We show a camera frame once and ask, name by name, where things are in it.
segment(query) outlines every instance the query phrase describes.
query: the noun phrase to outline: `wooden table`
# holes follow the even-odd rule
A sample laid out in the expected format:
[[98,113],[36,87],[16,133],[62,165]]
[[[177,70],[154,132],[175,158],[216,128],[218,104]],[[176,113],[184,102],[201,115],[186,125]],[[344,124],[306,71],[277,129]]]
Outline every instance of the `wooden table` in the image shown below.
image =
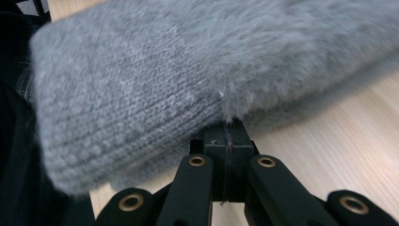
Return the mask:
[[[58,20],[98,2],[49,0],[49,8]],[[250,136],[261,153],[279,158],[311,194],[325,200],[330,191],[353,190],[399,220],[398,99],[396,55],[325,94],[316,101],[322,106],[317,114]],[[175,170],[141,187],[154,192],[173,179]],[[109,185],[90,193],[96,216],[114,194]],[[247,225],[243,204],[214,203],[213,225]]]

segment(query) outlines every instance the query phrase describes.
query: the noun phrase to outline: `knitted cuff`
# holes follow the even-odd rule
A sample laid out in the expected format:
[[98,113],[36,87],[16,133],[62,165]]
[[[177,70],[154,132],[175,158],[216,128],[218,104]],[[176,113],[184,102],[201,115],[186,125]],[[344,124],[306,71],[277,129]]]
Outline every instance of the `knitted cuff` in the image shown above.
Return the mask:
[[210,72],[176,24],[157,6],[128,2],[49,24],[31,41],[42,157],[68,194],[142,167],[222,118]]
[[167,0],[226,119],[343,81],[399,47],[399,1]]
[[141,166],[126,171],[110,181],[110,185],[115,191],[121,191],[128,187],[139,186],[148,182],[156,176],[162,175],[171,169],[172,166],[179,166],[182,158],[188,155],[190,151],[190,141],[185,140],[182,145],[166,150],[164,153],[151,158]]

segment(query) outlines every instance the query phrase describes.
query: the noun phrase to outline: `gray fuzzy mitten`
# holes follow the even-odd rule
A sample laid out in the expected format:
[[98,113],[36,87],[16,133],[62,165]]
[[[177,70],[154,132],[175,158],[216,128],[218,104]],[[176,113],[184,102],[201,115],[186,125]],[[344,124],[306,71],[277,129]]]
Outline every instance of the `gray fuzzy mitten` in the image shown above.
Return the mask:
[[148,180],[203,127],[323,90],[397,48],[398,11],[393,0],[113,0],[48,24],[31,41],[47,173],[75,195],[127,172]]

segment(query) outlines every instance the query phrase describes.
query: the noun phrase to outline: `dark fabric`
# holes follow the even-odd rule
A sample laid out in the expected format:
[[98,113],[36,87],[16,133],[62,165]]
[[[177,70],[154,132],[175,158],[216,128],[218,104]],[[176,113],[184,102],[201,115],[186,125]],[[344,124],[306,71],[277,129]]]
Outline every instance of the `dark fabric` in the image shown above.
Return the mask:
[[14,3],[27,2],[28,0],[12,0]]
[[69,199],[58,226],[88,226],[94,223],[90,197],[83,200]]
[[28,41],[44,24],[36,16],[0,12],[0,69],[4,83],[32,101],[32,72]]
[[28,41],[43,22],[0,12],[0,225],[57,225],[68,197],[40,162]]
[[18,8],[16,3],[23,1],[13,1],[13,0],[0,0],[0,11],[12,12],[15,14],[23,14],[23,12]]
[[32,108],[2,82],[0,84],[1,118],[12,131],[5,140],[10,149],[6,156],[0,184],[1,225],[56,225],[67,197],[54,190],[40,162],[34,138],[35,116]]

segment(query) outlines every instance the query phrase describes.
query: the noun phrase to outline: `black bracket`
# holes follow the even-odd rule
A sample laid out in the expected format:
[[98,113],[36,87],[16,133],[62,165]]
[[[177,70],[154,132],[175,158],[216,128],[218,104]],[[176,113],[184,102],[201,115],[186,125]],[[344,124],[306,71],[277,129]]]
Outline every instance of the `black bracket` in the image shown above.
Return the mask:
[[240,121],[206,129],[172,183],[153,195],[121,191],[94,225],[211,225],[212,202],[244,202],[250,226],[399,225],[353,191],[334,191],[326,202],[313,197],[281,161],[259,154]]

